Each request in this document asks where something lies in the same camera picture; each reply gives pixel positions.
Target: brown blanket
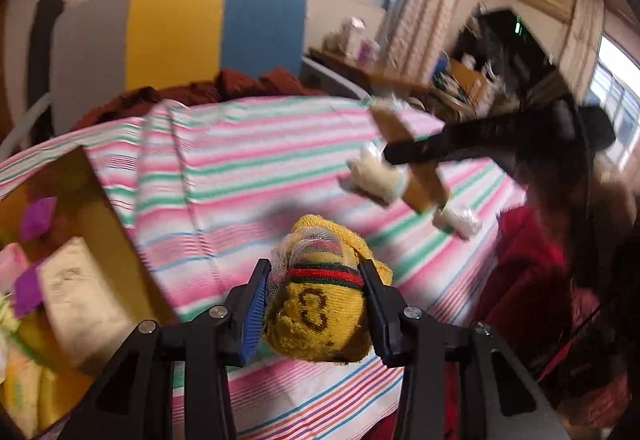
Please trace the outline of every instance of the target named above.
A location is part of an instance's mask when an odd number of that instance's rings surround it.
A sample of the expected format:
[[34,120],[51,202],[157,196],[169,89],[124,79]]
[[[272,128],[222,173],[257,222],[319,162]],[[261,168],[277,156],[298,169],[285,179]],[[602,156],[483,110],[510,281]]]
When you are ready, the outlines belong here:
[[320,90],[303,87],[284,68],[276,68],[257,81],[243,73],[225,68],[214,81],[200,81],[164,90],[155,90],[147,86],[120,94],[109,104],[87,113],[75,124],[72,131],[128,116],[144,116],[156,102],[163,99],[177,100],[185,106],[198,106],[242,97],[325,95],[326,93]]

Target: yellow knitted toy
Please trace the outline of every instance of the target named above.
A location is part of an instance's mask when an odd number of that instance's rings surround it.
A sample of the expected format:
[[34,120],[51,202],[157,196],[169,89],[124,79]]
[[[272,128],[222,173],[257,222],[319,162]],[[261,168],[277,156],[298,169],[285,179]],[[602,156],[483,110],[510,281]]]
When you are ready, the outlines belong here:
[[389,267],[373,258],[355,232],[321,216],[300,218],[280,249],[284,286],[265,315],[267,342],[294,359],[356,362],[365,357],[371,339],[361,259],[373,260],[382,282],[391,284]]

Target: striped bed sheet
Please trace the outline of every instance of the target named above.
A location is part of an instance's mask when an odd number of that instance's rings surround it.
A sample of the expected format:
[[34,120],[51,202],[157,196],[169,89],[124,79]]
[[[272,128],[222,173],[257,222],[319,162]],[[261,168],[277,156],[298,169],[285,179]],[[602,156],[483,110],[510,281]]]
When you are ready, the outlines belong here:
[[[439,130],[407,109],[415,134]],[[129,118],[52,139],[0,165],[0,196],[31,173],[85,146],[98,179],[178,315],[190,320],[245,283],[258,258],[303,214],[320,214],[363,236],[394,271],[409,304],[443,322],[469,319],[495,263],[496,216],[524,194],[491,160],[440,166],[456,201],[481,217],[464,242],[431,214],[388,208],[343,188],[346,160],[380,134],[365,102],[331,97],[243,99],[198,108],[158,104]],[[229,371],[238,436],[355,439],[398,404],[402,371],[373,354],[339,366],[278,356],[265,344]],[[184,426],[184,366],[174,380],[174,429]]]

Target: curtain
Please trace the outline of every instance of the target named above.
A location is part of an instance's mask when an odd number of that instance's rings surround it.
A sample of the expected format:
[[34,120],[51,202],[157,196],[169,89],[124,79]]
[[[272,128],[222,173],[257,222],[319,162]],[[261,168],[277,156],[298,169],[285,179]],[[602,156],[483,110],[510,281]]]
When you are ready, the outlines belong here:
[[603,29],[604,1],[576,0],[559,68],[578,102],[591,83]]
[[456,0],[406,0],[398,22],[388,27],[388,43],[382,40],[386,67],[421,84],[431,82],[433,69],[449,30]]

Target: air conditioner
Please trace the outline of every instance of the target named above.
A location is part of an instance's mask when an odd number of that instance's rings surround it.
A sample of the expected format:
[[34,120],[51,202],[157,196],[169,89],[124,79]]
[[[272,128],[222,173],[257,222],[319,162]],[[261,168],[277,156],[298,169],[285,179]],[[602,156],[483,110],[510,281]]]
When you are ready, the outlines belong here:
[[518,0],[563,23],[571,21],[573,5],[558,0]]

